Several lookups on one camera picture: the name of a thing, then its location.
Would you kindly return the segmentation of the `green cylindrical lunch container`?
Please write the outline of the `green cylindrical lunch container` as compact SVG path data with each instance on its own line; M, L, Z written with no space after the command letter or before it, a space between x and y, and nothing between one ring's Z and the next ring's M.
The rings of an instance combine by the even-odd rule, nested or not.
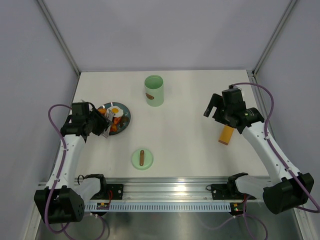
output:
M150 75L144 80L146 102L151 107L164 103L164 80L159 75Z

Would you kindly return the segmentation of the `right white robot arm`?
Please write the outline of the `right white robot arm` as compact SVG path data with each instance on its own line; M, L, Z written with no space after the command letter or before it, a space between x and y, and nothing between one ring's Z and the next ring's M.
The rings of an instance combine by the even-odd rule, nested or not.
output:
M279 214L304 205L314 185L310 173L302 173L286 157L265 127L265 119L255 107L248 108L240 89L230 88L221 95L214 93L204 112L208 117L236 129L250 143L265 166L270 180L260 180L242 172L228 178L230 197L250 195L263 200L266 207Z

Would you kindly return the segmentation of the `toy fried egg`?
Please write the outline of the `toy fried egg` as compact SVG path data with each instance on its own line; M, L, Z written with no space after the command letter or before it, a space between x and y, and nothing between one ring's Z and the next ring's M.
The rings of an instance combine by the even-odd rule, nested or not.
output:
M113 105L106 109L106 116L112 115L114 118L121 118L124 115L124 111L117 105Z

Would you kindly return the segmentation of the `metal tongs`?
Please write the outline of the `metal tongs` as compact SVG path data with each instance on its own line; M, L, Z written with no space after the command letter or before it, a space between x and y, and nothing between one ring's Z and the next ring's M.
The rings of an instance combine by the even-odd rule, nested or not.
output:
M111 110L109 110L106 113L106 116L104 118L106 119L106 127L104 128L104 131L102 132L102 136L107 139L110 135L110 129L113 124L114 113Z

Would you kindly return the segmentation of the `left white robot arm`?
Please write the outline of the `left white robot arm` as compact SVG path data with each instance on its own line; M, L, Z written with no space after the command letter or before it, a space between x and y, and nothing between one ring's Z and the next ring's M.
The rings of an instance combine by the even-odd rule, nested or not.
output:
M34 194L34 202L47 226L80 222L85 204L92 197L103 199L110 194L103 174L86 175L80 185L75 185L75 176L87 138L90 134L102 135L111 121L90 102L74 102L69 109L71 114L57 130L60 148L54 169L44 189Z

